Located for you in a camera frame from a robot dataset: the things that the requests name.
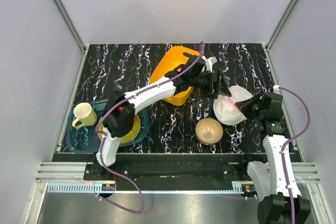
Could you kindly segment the white mesh laundry bag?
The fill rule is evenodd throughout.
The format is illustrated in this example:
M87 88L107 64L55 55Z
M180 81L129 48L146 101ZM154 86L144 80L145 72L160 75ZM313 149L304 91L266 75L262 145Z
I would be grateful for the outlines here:
M230 86L228 89L232 96L219 95L213 102L213 111L221 124L236 125L247 120L247 118L240 112L235 103L248 100L253 95L240 86Z

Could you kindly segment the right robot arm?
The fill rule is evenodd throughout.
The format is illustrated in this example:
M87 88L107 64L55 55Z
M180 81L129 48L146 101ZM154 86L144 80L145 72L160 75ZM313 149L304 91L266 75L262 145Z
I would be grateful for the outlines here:
M259 223L305 223L311 213L311 203L302 198L293 174L282 102L281 94L268 92L235 103L247 119L258 123L267 155L265 163L249 161L238 167L239 176L254 183Z

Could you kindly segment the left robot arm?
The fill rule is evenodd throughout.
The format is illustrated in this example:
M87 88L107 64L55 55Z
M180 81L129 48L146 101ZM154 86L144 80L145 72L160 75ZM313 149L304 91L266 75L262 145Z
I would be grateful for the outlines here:
M206 98L218 96L231 97L219 70L212 66L216 58L191 55L186 63L180 64L164 74L158 81L135 91L122 93L117 91L108 100L103 116L96 126L101 144L96 154L99 164L95 174L103 180L113 175L112 165L122 138L133 128L135 115L155 102L172 97L189 87L201 90Z

